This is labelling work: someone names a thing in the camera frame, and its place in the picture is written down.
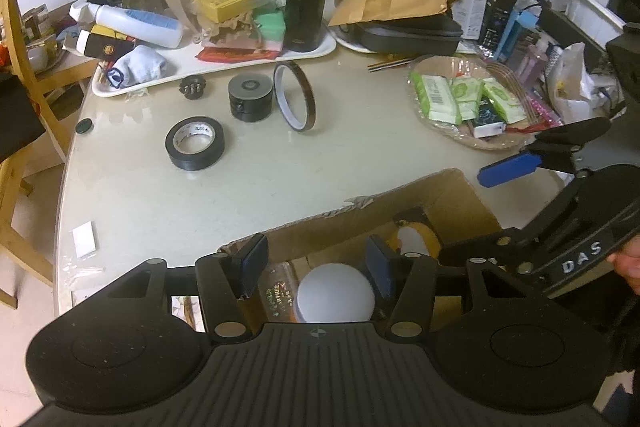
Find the floor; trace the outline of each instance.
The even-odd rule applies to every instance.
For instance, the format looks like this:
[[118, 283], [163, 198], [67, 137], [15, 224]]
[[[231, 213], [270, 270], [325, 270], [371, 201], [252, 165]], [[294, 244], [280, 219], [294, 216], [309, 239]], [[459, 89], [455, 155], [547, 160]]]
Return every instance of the floor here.
[[[51, 262], [63, 166], [29, 176], [31, 195], [20, 196], [14, 228]], [[36, 412], [40, 401], [24, 368], [24, 354], [38, 330], [54, 318], [53, 289], [0, 255], [0, 288], [17, 295], [18, 309], [0, 305], [0, 427], [14, 427]]]

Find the chair leg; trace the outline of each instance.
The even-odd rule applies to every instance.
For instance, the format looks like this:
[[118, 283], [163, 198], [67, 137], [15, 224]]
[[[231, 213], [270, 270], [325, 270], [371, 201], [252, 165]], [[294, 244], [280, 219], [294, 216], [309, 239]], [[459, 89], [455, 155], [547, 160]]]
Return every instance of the chair leg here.
[[49, 286], [53, 286], [53, 265], [4, 221], [0, 221], [0, 250], [20, 267]]
[[18, 299], [13, 295], [9, 295], [4, 290], [0, 290], [0, 303], [9, 306], [9, 308], [13, 308], [14, 310], [18, 309]]
[[55, 117], [42, 90], [38, 87], [38, 81], [31, 68], [27, 48], [22, 37], [22, 18], [18, 9], [18, 0], [0, 0], [0, 12], [2, 12], [4, 19], [4, 32], [14, 74], [24, 84], [30, 99], [40, 106], [40, 121], [49, 132], [56, 151], [66, 161], [71, 136]]
[[0, 221], [12, 222], [15, 204], [22, 187], [22, 174], [29, 158], [29, 148], [19, 150], [0, 167]]

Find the wet wipes packet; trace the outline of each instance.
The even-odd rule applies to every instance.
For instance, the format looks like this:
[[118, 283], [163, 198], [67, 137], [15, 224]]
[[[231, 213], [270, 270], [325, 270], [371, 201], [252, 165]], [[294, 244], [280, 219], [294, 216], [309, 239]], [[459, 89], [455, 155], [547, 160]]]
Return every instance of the wet wipes packet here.
[[482, 84], [482, 80], [470, 76], [459, 76], [452, 80], [451, 93], [456, 99], [463, 121], [478, 117], [478, 109], [482, 99]]
[[516, 123], [527, 118], [522, 104], [511, 91], [495, 78], [484, 78], [483, 80], [482, 92], [491, 100], [495, 110], [506, 123]]
[[425, 117], [455, 125], [462, 123], [458, 104], [444, 76], [412, 73], [410, 78]]

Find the white tray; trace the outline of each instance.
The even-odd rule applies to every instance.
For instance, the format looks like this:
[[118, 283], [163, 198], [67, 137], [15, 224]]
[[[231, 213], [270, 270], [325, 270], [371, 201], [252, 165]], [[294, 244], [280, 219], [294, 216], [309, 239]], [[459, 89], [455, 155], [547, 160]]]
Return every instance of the white tray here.
[[203, 62], [196, 58], [196, 55], [202, 50], [200, 44], [189, 44], [182, 46], [176, 50], [168, 50], [165, 48], [156, 48], [159, 54], [165, 57], [168, 61], [168, 73], [169, 75], [160, 78], [159, 80], [153, 80], [146, 82], [145, 84], [136, 84], [131, 87], [124, 87], [123, 89], [115, 89], [103, 78], [103, 73], [100, 68], [96, 68], [94, 76], [91, 79], [91, 90], [96, 96], [103, 98], [109, 98], [110, 96], [118, 96], [125, 94], [126, 92], [136, 91], [143, 87], [157, 86], [158, 84], [164, 84], [171, 82], [172, 80], [180, 80], [190, 74], [204, 74], [214, 73], [215, 71], [234, 70], [236, 68], [244, 68], [245, 66], [253, 66], [255, 64], [267, 64], [268, 62], [283, 62], [284, 60], [303, 60], [304, 58], [318, 58], [328, 55], [335, 49], [335, 39], [328, 31], [324, 32], [324, 38], [320, 46], [312, 52], [297, 53], [297, 52], [284, 52], [280, 57], [273, 60], [249, 60], [247, 62], [238, 62], [237, 64], [222, 64], [220, 62]]

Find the black case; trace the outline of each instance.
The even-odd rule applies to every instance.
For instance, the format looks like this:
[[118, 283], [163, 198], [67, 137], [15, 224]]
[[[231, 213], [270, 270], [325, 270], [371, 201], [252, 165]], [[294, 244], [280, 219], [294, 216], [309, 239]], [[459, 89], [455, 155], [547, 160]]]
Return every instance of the black case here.
[[607, 42], [607, 52], [620, 84], [640, 100], [640, 24], [625, 25], [625, 32]]
[[444, 14], [361, 22], [352, 25], [349, 33], [371, 51], [402, 55], [451, 56], [462, 38], [460, 25]]

